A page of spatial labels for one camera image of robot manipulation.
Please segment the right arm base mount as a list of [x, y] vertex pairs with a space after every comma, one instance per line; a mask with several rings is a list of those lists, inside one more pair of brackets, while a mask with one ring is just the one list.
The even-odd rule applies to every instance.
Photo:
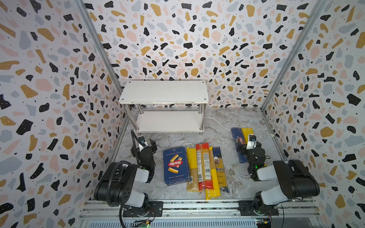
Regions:
[[279, 211], [274, 205], [265, 205], [255, 200], [238, 201], [241, 216], [278, 216]]

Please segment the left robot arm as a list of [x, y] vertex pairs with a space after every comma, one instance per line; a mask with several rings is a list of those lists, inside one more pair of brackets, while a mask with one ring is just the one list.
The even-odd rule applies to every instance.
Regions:
[[156, 142], [150, 140], [150, 145], [132, 151], [136, 155], [137, 164], [128, 161], [113, 162], [107, 168], [94, 191], [94, 199], [103, 201], [110, 207], [121, 206], [127, 209], [144, 209], [149, 206], [148, 195], [135, 191], [136, 182], [150, 183], [155, 173], [154, 154], [157, 151]]

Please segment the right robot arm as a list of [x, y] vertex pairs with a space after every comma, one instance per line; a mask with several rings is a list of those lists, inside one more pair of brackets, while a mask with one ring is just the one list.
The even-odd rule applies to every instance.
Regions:
[[283, 202], [319, 195], [318, 182], [300, 160], [277, 160], [266, 166], [265, 150], [257, 141], [239, 145], [238, 152], [246, 157], [249, 164], [248, 173], [254, 181], [278, 181], [271, 189], [255, 194], [251, 208], [256, 214], [270, 213]]

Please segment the yellow-top spaghetti bag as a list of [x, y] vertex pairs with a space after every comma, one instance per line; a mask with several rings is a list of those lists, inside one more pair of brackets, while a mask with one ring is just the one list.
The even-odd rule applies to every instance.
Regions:
[[197, 154], [195, 148], [187, 148], [187, 159], [190, 168], [190, 180], [187, 183], [187, 191], [198, 192], [198, 168], [197, 168]]

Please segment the red spaghetti bag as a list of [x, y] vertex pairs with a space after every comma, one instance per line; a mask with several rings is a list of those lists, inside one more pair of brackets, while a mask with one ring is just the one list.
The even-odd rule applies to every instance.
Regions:
[[197, 144], [196, 145], [197, 155], [197, 172], [198, 172], [198, 183], [199, 190], [213, 190], [213, 179], [211, 174], [211, 158], [209, 151], [209, 144]]

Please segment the blue Barilla pasta box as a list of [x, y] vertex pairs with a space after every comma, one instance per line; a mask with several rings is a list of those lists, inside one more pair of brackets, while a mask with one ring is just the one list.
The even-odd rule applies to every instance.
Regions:
[[167, 186], [190, 180], [190, 168], [184, 147], [163, 151], [163, 171]]

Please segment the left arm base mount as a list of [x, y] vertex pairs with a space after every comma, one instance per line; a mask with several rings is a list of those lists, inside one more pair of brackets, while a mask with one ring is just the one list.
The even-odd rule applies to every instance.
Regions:
[[162, 217], [163, 201], [145, 202], [142, 207], [131, 207], [123, 212], [124, 218]]

